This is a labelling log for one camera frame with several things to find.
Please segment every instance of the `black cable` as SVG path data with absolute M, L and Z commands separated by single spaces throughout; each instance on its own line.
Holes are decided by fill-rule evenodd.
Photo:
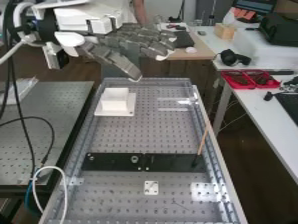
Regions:
M 52 126 L 52 124 L 49 123 L 49 121 L 48 121 L 46 119 L 44 119 L 42 117 L 29 116 L 29 117 L 22 117 L 22 119 L 24 119 L 24 120 L 28 120 L 28 119 L 41 120 L 41 121 L 44 121 L 44 122 L 48 124 L 48 126 L 49 126 L 49 129 L 50 129 L 50 135 L 52 135 L 52 138 L 50 138 L 50 144 L 49 144 L 49 148 L 48 148 L 48 151 L 46 151 L 46 153 L 45 153 L 45 156 L 44 156 L 42 160 L 41 160 L 41 164 L 45 164 L 45 162 L 46 162 L 46 160 L 48 160 L 48 156 L 49 156 L 50 150 L 52 150 L 52 148 L 53 148 L 53 143 L 54 143 L 54 129 L 53 129 L 53 126 Z M 13 123 L 13 122 L 16 122 L 16 121 L 20 121 L 20 120 L 21 120 L 21 118 L 16 118 L 16 119 L 13 119 L 13 120 L 9 120 L 9 121 L 1 123 L 1 124 L 0 124 L 0 128 L 1 128 L 2 126 L 8 125 L 8 124 L 10 124 L 10 123 Z
M 8 32 L 6 32 L 8 31 L 8 28 L 6 28 L 8 19 L 12 16 L 12 15 L 9 15 L 9 12 L 12 11 L 12 8 L 13 8 L 13 1 L 14 0 L 9 0 L 9 2 L 6 4 L 6 8 L 5 8 L 5 12 L 4 12 L 4 19 L 2 19 L 2 24 L 4 24 L 2 40 L 4 40 L 4 45 L 5 45 L 6 52 L 9 51 L 10 47 L 12 47 L 12 42 L 13 42 L 12 35 L 10 35 L 9 40 L 8 40 Z M 8 59 L 8 74 L 10 75 L 10 78 L 12 78 L 17 111 L 18 111 L 18 115 L 20 115 L 20 121 L 21 121 L 21 126 L 22 126 L 22 130 L 24 130 L 24 134 L 25 134 L 25 139 L 26 139 L 26 143 L 28 143 L 29 151 L 30 151 L 30 158 L 32 158 L 30 177 L 33 177 L 33 174 L 34 174 L 34 152 L 33 152 L 30 138 L 29 138 L 25 122 L 24 122 L 22 111 L 21 111 L 21 105 L 20 105 L 20 99 L 18 99 L 18 91 L 17 91 L 17 84 L 16 84 L 14 65 L 13 65 L 12 57 L 9 57 L 9 59 Z
M 4 46 L 5 46 L 5 51 L 8 52 L 9 46 L 8 46 L 8 38 L 6 38 L 6 21 L 9 18 L 9 9 L 13 5 L 13 1 L 9 1 L 6 4 L 6 9 L 4 12 L 4 19 L 2 19 L 2 40 L 4 40 Z M 8 92 L 9 92 L 9 82 L 10 82 L 10 60 L 6 62 L 6 81 L 5 81 L 5 89 L 4 89 L 4 94 L 2 94 L 2 104 L 1 104 L 1 109 L 0 109 L 0 120 L 2 118 L 2 114 L 5 112 L 5 107 L 6 107 L 6 99 L 8 99 Z
M 17 106 L 17 111 L 18 111 L 18 116 L 20 116 L 20 121 L 21 121 L 21 127 L 22 127 L 24 134 L 25 134 L 25 140 L 26 140 L 26 143 L 28 143 L 28 146 L 29 146 L 29 151 L 30 151 L 30 158 L 32 158 L 30 177 L 33 177 L 33 175 L 34 175 L 34 152 L 33 152 L 33 146 L 32 146 L 29 133 L 28 133 L 28 130 L 26 130 L 24 116 L 22 116 L 21 104 L 20 104 L 20 98 L 18 98 L 18 91 L 17 91 L 17 84 L 16 84 L 16 74 L 14 74 L 13 60 L 10 62 L 10 71 L 12 71 L 10 75 L 12 75 L 12 85 L 13 85 L 14 98 L 16 98 L 16 106 Z
M 183 20 L 183 8 L 185 8 L 185 0 L 182 0 L 182 4 L 181 4 L 181 8 L 179 8 L 179 14 L 178 14 L 178 18 L 181 18 L 181 20 Z

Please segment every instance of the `robotic hand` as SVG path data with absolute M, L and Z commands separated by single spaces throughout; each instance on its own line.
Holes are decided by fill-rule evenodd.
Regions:
M 138 81 L 141 71 L 125 52 L 134 49 L 137 56 L 163 60 L 174 51 L 171 32 L 122 23 L 122 11 L 97 1 L 20 3 L 13 25 L 21 40 L 42 47 L 50 69 L 62 68 L 68 55 L 85 55 L 98 63 L 113 64 L 130 80 Z

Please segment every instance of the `cable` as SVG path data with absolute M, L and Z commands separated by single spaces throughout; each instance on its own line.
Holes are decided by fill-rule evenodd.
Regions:
M 9 18 L 9 9 L 12 7 L 13 4 L 13 0 L 9 0 L 8 4 L 6 4 L 6 8 L 4 11 L 4 18 L 2 18 L 2 42 L 4 42 L 4 46 L 5 46 L 5 50 L 9 50 L 9 46 L 8 46 L 8 37 L 6 37 L 6 20 Z M 6 99 L 8 99 L 8 92 L 9 92 L 9 82 L 10 82 L 10 60 L 8 60 L 8 64 L 6 64 L 6 81 L 5 81 L 5 90 L 4 90 L 4 95 L 2 95 L 2 104 L 1 104 L 1 109 L 0 109 L 0 120 L 2 118 L 2 114 L 5 111 L 5 107 L 6 107 Z
M 34 153 L 33 153 L 33 146 L 32 146 L 32 143 L 30 143 L 30 138 L 29 138 L 29 134 L 28 134 L 26 126 L 25 126 L 21 104 L 20 104 L 20 99 L 18 99 L 18 91 L 17 91 L 17 84 L 16 84 L 16 74 L 14 74 L 13 61 L 10 62 L 10 71 L 12 71 L 10 76 L 12 76 L 12 84 L 13 84 L 13 91 L 14 91 L 14 98 L 16 98 L 16 106 L 17 106 L 17 111 L 18 111 L 18 116 L 20 116 L 20 121 L 21 121 L 21 127 L 22 127 L 22 130 L 24 130 L 25 139 L 26 139 L 26 143 L 28 143 L 29 151 L 30 151 L 30 158 L 32 158 L 30 177 L 32 177 L 33 174 L 34 174 Z
M 231 122 L 229 122 L 223 128 L 219 129 L 219 132 L 230 125 L 233 124 L 235 121 L 238 121 L 243 116 L 246 115 L 246 113 L 243 113 L 238 118 L 235 118 Z
M 0 58 L 0 65 L 8 60 L 9 57 L 16 53 L 18 48 L 25 44 L 25 42 L 21 40 L 14 47 L 4 54 L 4 56 Z
M 46 123 L 46 125 L 49 126 L 52 138 L 50 138 L 50 144 L 49 144 L 48 151 L 46 151 L 46 153 L 45 153 L 45 156 L 44 156 L 42 160 L 41 160 L 41 165 L 44 165 L 45 162 L 46 162 L 46 160 L 48 160 L 48 156 L 49 156 L 50 150 L 52 150 L 52 148 L 53 148 L 53 143 L 54 143 L 54 129 L 53 129 L 53 126 L 52 126 L 52 124 L 49 123 L 49 121 L 45 120 L 42 117 L 34 117 L 34 116 L 30 116 L 30 117 L 22 117 L 22 119 L 24 119 L 24 120 L 28 120 L 28 119 L 41 120 L 41 121 L 44 121 L 44 122 Z M 8 125 L 8 124 L 10 124 L 10 123 L 13 123 L 13 122 L 16 122 L 16 121 L 20 121 L 20 120 L 21 120 L 21 118 L 16 118 L 16 119 L 13 119 L 13 120 L 9 120 L 9 121 L 1 123 L 1 124 L 0 124 L 0 128 L 1 128 L 4 125 Z
M 181 20 L 183 20 L 183 9 L 185 9 L 185 0 L 182 0 L 182 4 L 181 4 L 181 7 L 179 7 L 178 18 L 181 18 Z
M 227 105 L 227 108 L 226 108 L 226 111 L 235 105 L 238 104 L 239 102 L 235 100 L 233 101 L 229 105 Z
M 62 185 L 64 185 L 64 210 L 62 210 L 62 216 L 61 216 L 61 220 L 60 220 L 60 224 L 64 223 L 64 220 L 65 220 L 65 216 L 66 216 L 66 211 L 68 211 L 68 187 L 66 187 L 66 177 L 65 177 L 65 173 L 64 171 L 56 167 L 56 166 L 45 166 L 42 168 L 40 168 L 37 170 L 37 172 L 34 173 L 33 175 L 33 180 L 32 180 L 32 189 L 33 189 L 33 196 L 34 196 L 34 201 L 36 201 L 36 205 L 38 207 L 38 210 L 40 212 L 42 213 L 44 210 L 41 208 L 41 205 L 40 205 L 40 202 L 38 202 L 38 198 L 37 198 L 37 194 L 36 194 L 36 184 L 34 184 L 34 181 L 36 181 L 36 177 L 38 175 L 38 173 L 45 170 L 45 169 L 54 169 L 57 170 L 60 173 L 61 173 L 61 176 L 62 176 Z

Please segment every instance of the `black metal bracket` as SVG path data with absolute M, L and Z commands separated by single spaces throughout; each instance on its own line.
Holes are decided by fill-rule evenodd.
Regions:
M 86 153 L 84 171 L 205 172 L 195 154 Z

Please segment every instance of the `white cable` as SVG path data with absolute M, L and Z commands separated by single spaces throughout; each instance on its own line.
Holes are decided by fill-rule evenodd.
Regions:
M 0 58 L 0 65 L 6 61 L 6 59 L 16 53 L 17 49 L 25 44 L 25 42 L 21 40 L 13 48 L 4 54 L 4 56 Z
M 36 194 L 36 189 L 34 189 L 34 181 L 36 181 L 36 177 L 37 177 L 37 175 L 38 175 L 38 173 L 42 171 L 42 170 L 45 170 L 45 169 L 54 169 L 54 170 L 57 170 L 60 173 L 61 173 L 61 175 L 62 175 L 62 185 L 64 185 L 64 210 L 62 210 L 62 216 L 61 216 L 61 220 L 60 220 L 60 224 L 62 224 L 64 223 L 64 220 L 65 220 L 65 216 L 66 216 L 66 211 L 68 211 L 68 187 L 66 187 L 66 176 L 65 176 L 65 173 L 64 173 L 64 171 L 58 168 L 58 167 L 56 167 L 56 166 L 45 166 L 45 167 L 42 167 L 42 168 L 40 168 L 38 170 L 37 170 L 37 172 L 34 173 L 34 175 L 33 175 L 33 180 L 32 180 L 32 191 L 33 191 L 33 196 L 34 196 L 34 202 L 36 202 L 36 205 L 37 205 L 37 207 L 38 207 L 38 209 L 40 209 L 40 212 L 42 213 L 44 212 L 44 210 L 42 210 L 42 208 L 41 208 L 41 206 L 40 206 L 40 202 L 38 202 L 38 198 L 37 198 L 37 194 Z
M 238 118 L 235 118 L 231 122 L 229 122 L 225 127 L 219 130 L 219 132 L 230 125 L 233 124 L 235 121 L 238 121 L 243 116 L 246 115 L 246 113 L 243 113 Z
M 226 111 L 227 111 L 235 104 L 238 104 L 238 101 L 237 101 L 237 102 L 231 102 L 231 103 L 227 105 Z

